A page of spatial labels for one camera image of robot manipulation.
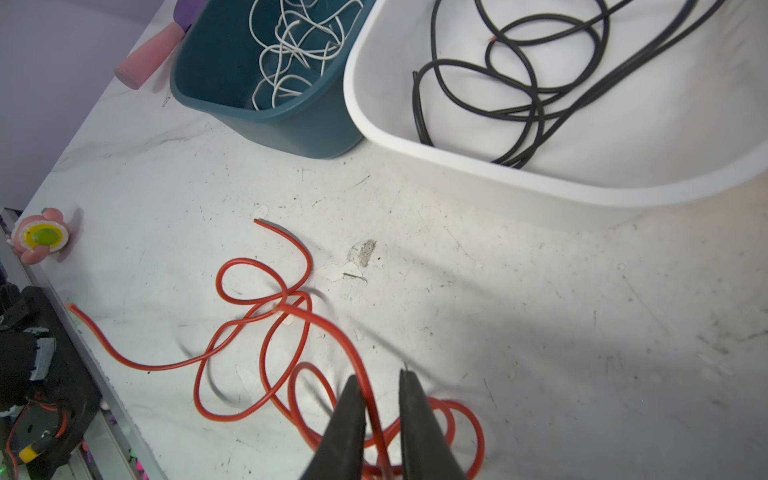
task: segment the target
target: teal container rim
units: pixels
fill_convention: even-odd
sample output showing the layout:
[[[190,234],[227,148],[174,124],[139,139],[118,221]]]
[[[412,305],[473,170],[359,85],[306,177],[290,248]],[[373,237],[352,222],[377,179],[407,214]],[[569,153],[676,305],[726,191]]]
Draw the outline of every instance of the teal container rim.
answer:
[[[294,114],[299,113],[303,109],[309,107],[312,103],[324,94],[336,81],[339,76],[344,72],[346,67],[346,60],[349,57],[349,52],[352,50],[357,41],[357,35],[362,29],[362,24],[366,22],[368,14],[373,8],[373,4],[376,0],[360,0],[362,2],[362,10],[352,26],[352,30],[349,31],[347,36],[347,42],[344,44],[344,48],[339,55],[331,61],[330,66],[326,67],[325,74],[320,77],[311,87],[307,88],[301,95],[294,97],[286,103],[278,106],[277,108],[270,108],[267,110],[247,110],[246,108],[231,107],[230,105],[222,105],[214,103],[212,101],[201,100],[199,98],[189,97],[179,91],[179,87],[176,85],[176,67],[178,65],[178,59],[184,53],[184,49],[187,46],[187,38],[191,35],[195,35],[196,27],[200,20],[206,15],[210,4],[213,2],[225,2],[226,0],[210,0],[203,11],[200,13],[200,17],[197,22],[192,25],[190,31],[184,37],[181,48],[178,55],[174,59],[174,64],[170,70],[170,92],[182,105],[194,108],[195,110],[205,111],[211,114],[227,115],[229,117],[242,118],[253,122],[264,123],[268,121],[278,121],[283,118],[291,117]]]

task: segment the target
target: wall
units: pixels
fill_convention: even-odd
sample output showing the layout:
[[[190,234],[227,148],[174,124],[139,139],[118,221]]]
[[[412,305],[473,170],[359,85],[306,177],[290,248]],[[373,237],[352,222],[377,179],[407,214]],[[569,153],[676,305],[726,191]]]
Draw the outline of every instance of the wall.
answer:
[[[0,207],[26,207],[161,3],[0,0]]]

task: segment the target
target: white table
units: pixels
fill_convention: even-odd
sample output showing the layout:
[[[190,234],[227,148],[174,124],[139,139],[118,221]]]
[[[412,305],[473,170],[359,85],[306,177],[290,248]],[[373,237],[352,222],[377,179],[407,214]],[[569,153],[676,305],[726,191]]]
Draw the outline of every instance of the white table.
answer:
[[[768,177],[604,232],[542,230],[409,183],[367,142],[315,161],[245,141],[179,105],[169,71],[139,91],[113,81],[28,208],[74,218],[73,244],[42,270],[123,354],[164,363],[201,352],[245,312],[214,290],[230,258],[297,279],[301,256],[250,222],[261,216],[309,247],[316,311],[357,345],[384,422],[397,414],[404,363],[430,393],[473,408],[488,441],[480,478],[766,477]],[[356,246],[367,240],[376,248],[362,266]],[[247,270],[226,285],[272,291]],[[78,328],[154,456],[145,464],[169,479],[300,476],[311,452],[274,407],[209,422],[192,405],[194,367],[127,369]],[[236,412],[260,394],[266,328],[214,359],[211,409]],[[300,322],[281,327],[273,376],[299,333]],[[318,329],[304,359],[334,385],[351,373]],[[317,388],[299,382],[321,429]],[[472,434],[466,422],[459,430],[466,465]]]

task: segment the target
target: yellow and green toy center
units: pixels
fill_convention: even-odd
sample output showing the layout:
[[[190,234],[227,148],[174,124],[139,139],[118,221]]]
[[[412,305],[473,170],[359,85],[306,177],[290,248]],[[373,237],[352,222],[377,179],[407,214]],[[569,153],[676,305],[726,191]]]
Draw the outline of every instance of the yellow and green toy center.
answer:
[[[31,249],[43,246],[53,250],[63,239],[64,234],[55,225],[35,225],[24,233],[24,243]]]

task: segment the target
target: black wire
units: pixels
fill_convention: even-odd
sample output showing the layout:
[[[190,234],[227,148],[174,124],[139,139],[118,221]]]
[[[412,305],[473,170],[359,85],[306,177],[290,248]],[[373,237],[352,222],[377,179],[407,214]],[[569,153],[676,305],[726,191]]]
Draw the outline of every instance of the black wire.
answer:
[[[452,60],[447,58],[438,58],[437,55],[437,40],[436,40],[436,24],[437,14],[440,8],[442,0],[436,0],[435,6],[432,9],[432,18],[430,21],[430,43],[432,51],[432,60],[424,65],[421,70],[413,72],[413,117],[416,125],[416,131],[419,135],[419,140],[423,144],[434,147],[434,143],[429,136],[429,132],[426,127],[424,119],[424,111],[421,101],[420,85],[425,74],[430,70],[435,71],[435,77],[437,82],[448,99],[459,107],[472,112],[473,114],[480,115],[482,117],[493,118],[501,121],[513,121],[523,123],[523,130],[518,137],[515,144],[502,156],[493,160],[493,163],[502,164],[513,168],[522,168],[528,163],[536,150],[539,149],[544,142],[548,141],[554,133],[562,127],[562,125],[569,119],[576,111],[581,110],[584,107],[595,102],[598,98],[608,93],[613,87],[621,83],[626,77],[634,73],[638,68],[642,67],[649,61],[653,60],[657,56],[666,52],[680,41],[684,40],[694,31],[696,31],[701,25],[709,20],[712,15],[723,6],[726,0],[716,0],[714,4],[693,22],[689,27],[685,28],[679,35],[674,36],[675,32],[685,23],[690,17],[690,14],[695,9],[698,0],[687,0],[683,5],[680,12],[674,18],[674,20],[653,40],[647,45],[641,48],[634,55],[625,60],[621,65],[616,67],[613,71],[605,75],[599,81],[597,81],[592,87],[590,87],[586,93],[580,96],[569,108],[564,110],[549,112],[545,111],[545,108],[561,100],[566,95],[570,94],[577,87],[585,83],[598,69],[600,63],[603,60],[605,51],[608,46],[608,39],[611,33],[611,16],[632,3],[633,0],[622,0],[613,7],[608,8],[605,0],[595,0],[601,13],[587,21],[582,21],[578,18],[574,18],[568,15],[561,15],[557,13],[543,13],[536,15],[529,15],[514,22],[505,25],[502,28],[498,28],[494,25],[493,21],[489,18],[488,13],[485,11],[485,7],[481,0],[475,0],[475,7],[480,14],[480,17],[485,23],[494,38],[488,43],[488,47],[485,49],[485,66],[474,65],[465,61]],[[517,40],[509,38],[507,34],[517,27],[534,22],[560,22],[567,25],[571,25],[563,31],[548,35],[541,38],[533,38],[529,40]],[[602,22],[601,33],[598,33],[594,25]],[[576,80],[569,84],[560,85],[557,87],[542,87],[538,84],[536,71],[533,68],[528,56],[523,52],[522,47],[543,45],[552,41],[560,40],[568,36],[585,33],[590,37],[594,44],[594,52],[591,60],[584,68],[584,70],[578,75]],[[522,81],[510,78],[507,75],[500,73],[491,60],[491,53],[496,45],[502,45],[512,50],[515,55],[520,59],[527,74],[529,84],[525,84]],[[442,77],[440,71],[441,66],[464,68],[466,70],[475,71],[479,74],[483,74],[487,77],[494,78],[507,86],[519,90],[525,93],[531,98],[530,104],[518,105],[510,108],[500,108],[497,110],[484,110],[477,108],[474,105],[470,105],[459,97],[457,97],[445,84],[445,80]],[[548,121],[554,121],[554,123],[546,128]],[[531,145],[520,151],[523,144],[528,139],[531,130],[536,126],[534,138]]]

